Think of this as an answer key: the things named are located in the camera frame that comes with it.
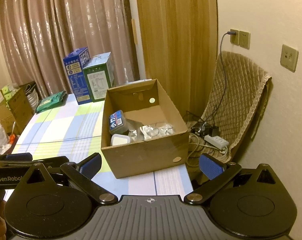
wall outlet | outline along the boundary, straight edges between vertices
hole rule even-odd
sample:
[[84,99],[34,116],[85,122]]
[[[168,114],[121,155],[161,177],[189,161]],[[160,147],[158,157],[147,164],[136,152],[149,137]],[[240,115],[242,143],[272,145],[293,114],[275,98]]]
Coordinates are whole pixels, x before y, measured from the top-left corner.
[[239,35],[239,45],[242,48],[249,49],[250,48],[251,34],[248,33],[248,32],[243,32],[243,31],[240,31],[239,34],[240,34]]
[[234,45],[238,45],[240,34],[238,30],[231,29],[231,32],[236,32],[236,35],[230,35],[230,42]]
[[280,63],[292,72],[295,72],[299,51],[289,46],[282,45],[282,54]]

quilted chair cover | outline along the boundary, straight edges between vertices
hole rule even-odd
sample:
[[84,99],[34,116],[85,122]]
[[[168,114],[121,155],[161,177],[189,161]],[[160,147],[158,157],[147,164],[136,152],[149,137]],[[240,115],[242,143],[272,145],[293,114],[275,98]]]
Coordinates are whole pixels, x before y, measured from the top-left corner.
[[[204,148],[201,152],[195,152],[188,160],[192,166],[198,163],[197,157],[202,152],[208,152],[224,163],[230,161],[242,142],[255,113],[257,113],[256,125],[258,125],[266,107],[271,76],[241,54],[223,51],[222,57],[227,76],[226,94],[213,120],[211,115],[221,100],[225,84],[221,58],[218,56],[212,90],[202,119],[207,119],[210,125],[214,124],[219,127],[220,137],[229,142],[228,153],[221,154],[217,150]],[[187,165],[187,168],[190,175],[194,172],[201,173],[198,167]]]

metal screw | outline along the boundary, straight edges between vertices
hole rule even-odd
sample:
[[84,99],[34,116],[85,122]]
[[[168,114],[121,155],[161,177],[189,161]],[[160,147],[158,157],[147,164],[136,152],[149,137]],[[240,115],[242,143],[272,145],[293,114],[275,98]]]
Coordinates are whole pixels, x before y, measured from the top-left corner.
[[203,197],[200,194],[191,193],[191,194],[187,195],[186,198],[191,202],[197,202],[197,201],[202,200]]
[[111,193],[104,193],[99,196],[99,199],[104,203],[109,203],[115,199],[115,196]]

checkered tablecloth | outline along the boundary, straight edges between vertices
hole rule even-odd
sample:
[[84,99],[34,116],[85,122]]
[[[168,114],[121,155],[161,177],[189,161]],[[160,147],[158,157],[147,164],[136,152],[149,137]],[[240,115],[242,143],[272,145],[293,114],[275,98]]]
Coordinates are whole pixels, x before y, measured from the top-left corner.
[[180,195],[192,186],[185,165],[116,179],[101,152],[103,102],[78,105],[69,95],[66,104],[36,114],[20,136],[13,153],[29,152],[33,159],[65,155],[78,163],[94,152],[102,156],[102,168],[92,179],[108,191],[121,195]]

plastic bag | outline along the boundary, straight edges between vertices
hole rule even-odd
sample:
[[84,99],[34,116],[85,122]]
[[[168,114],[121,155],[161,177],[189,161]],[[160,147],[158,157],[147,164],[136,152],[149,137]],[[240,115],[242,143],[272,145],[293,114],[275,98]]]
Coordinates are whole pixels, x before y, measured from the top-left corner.
[[144,140],[174,134],[173,126],[169,123],[155,123],[140,127]]

